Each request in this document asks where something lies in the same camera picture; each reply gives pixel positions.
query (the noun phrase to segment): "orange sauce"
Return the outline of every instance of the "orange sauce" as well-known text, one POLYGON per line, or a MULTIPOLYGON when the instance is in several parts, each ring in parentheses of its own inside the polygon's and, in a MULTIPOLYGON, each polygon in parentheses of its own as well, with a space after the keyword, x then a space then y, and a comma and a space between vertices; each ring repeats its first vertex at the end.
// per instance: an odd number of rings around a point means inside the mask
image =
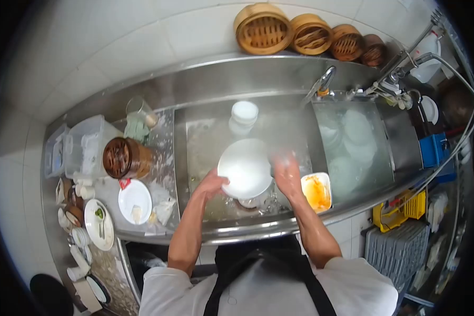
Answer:
POLYGON ((304 195, 312 209, 316 213, 328 210, 332 205, 328 188, 315 175, 305 181, 304 195))

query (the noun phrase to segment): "apron strap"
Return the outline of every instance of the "apron strap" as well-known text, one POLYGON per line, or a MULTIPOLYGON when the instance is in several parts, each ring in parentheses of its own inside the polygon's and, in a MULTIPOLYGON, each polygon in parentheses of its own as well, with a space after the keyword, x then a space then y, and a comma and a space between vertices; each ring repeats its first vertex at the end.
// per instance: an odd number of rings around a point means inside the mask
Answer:
POLYGON ((262 251, 260 249, 253 250, 231 268, 227 269, 225 273, 218 274, 214 289, 207 301, 204 316, 216 316, 218 314, 219 300, 223 291, 258 259, 264 259, 265 261, 276 264, 286 264, 289 270, 293 272, 299 280, 304 282, 318 314, 323 316, 336 316, 334 307, 330 303, 322 285, 313 274, 307 257, 291 250, 280 249, 268 251, 262 251))

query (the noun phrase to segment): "white shirt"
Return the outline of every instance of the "white shirt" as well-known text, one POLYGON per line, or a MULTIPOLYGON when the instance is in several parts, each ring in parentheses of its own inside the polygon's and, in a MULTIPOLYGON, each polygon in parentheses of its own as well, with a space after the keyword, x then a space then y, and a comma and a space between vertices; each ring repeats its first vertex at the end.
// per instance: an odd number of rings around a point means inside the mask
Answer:
MULTIPOLYGON (((263 260, 255 262, 223 292, 219 315, 318 315, 303 282, 264 265, 263 260)), ((395 311, 398 293, 391 280, 363 258, 333 258, 313 273, 338 316, 389 316, 395 311)), ((216 279, 211 275, 193 286, 181 270, 151 268, 144 274, 139 316, 203 315, 216 279)))

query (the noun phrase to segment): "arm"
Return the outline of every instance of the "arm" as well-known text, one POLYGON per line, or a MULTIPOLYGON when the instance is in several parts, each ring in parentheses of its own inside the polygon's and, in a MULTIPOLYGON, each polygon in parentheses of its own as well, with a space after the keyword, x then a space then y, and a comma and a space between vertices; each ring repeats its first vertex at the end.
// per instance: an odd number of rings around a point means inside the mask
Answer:
POLYGON ((290 201, 297 218, 304 249, 316 268, 322 269, 330 259, 342 257, 339 244, 302 193, 300 171, 295 157, 290 154, 286 160, 276 158, 274 170, 278 188, 290 201))
POLYGON ((205 205, 215 194, 222 192, 222 185, 228 183, 227 178, 218 176, 216 170, 212 169, 196 187, 172 235, 167 267, 182 270, 191 276, 202 245, 205 205))

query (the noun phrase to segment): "white plastic jug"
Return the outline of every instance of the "white plastic jug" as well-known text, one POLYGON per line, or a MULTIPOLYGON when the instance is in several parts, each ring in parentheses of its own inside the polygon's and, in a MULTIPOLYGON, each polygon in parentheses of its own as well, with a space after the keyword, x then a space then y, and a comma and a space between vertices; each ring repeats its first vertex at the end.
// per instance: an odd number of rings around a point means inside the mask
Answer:
MULTIPOLYGON (((412 58, 417 59, 425 53, 433 53, 439 56, 441 55, 441 43, 439 42, 437 34, 434 31, 432 31, 427 37, 419 42, 418 46, 416 46, 416 49, 412 52, 412 58)), ((419 65, 418 68, 413 68, 411 70, 411 75, 420 82, 426 83, 434 76, 439 68, 441 68, 441 62, 437 59, 431 59, 419 65)))

